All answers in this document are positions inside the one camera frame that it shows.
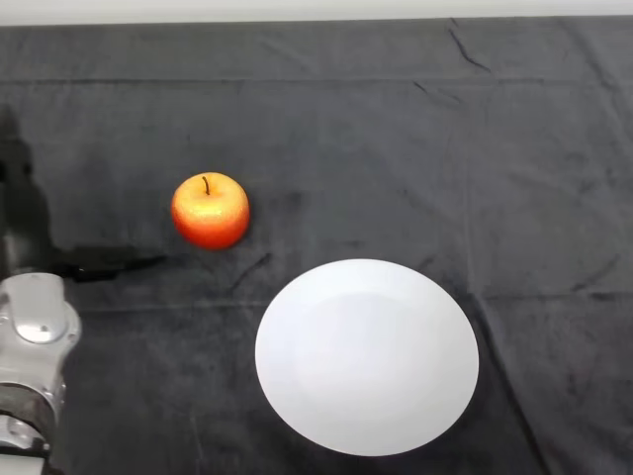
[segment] plate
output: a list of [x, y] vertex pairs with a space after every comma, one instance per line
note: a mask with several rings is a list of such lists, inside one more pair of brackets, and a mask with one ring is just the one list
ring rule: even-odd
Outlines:
[[291, 428], [355, 455], [405, 452], [441, 435], [479, 372], [457, 303], [418, 272], [371, 259], [332, 262], [288, 284], [261, 321], [255, 362]]

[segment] white plate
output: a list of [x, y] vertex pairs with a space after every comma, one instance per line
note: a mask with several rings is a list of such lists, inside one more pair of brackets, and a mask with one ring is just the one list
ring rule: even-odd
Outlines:
[[294, 430], [355, 455], [435, 439], [466, 409], [479, 354], [441, 287], [391, 262], [332, 262], [272, 301], [255, 343], [259, 382]]

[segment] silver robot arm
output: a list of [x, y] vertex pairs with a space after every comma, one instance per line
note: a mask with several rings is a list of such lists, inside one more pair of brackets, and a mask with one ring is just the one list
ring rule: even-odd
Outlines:
[[60, 277], [32, 272], [2, 281], [0, 473], [43, 473], [63, 405], [61, 369], [80, 335]]

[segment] white wall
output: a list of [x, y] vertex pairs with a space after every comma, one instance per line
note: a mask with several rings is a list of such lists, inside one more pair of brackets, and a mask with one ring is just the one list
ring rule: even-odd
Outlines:
[[633, 0], [0, 0], [0, 25], [633, 15]]

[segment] apple stem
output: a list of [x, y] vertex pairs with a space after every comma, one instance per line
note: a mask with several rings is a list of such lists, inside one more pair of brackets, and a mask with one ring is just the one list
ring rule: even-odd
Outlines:
[[211, 193], [209, 192], [209, 182], [207, 181], [207, 177], [203, 176], [202, 179], [205, 180], [205, 185], [207, 186], [207, 194], [210, 195]]

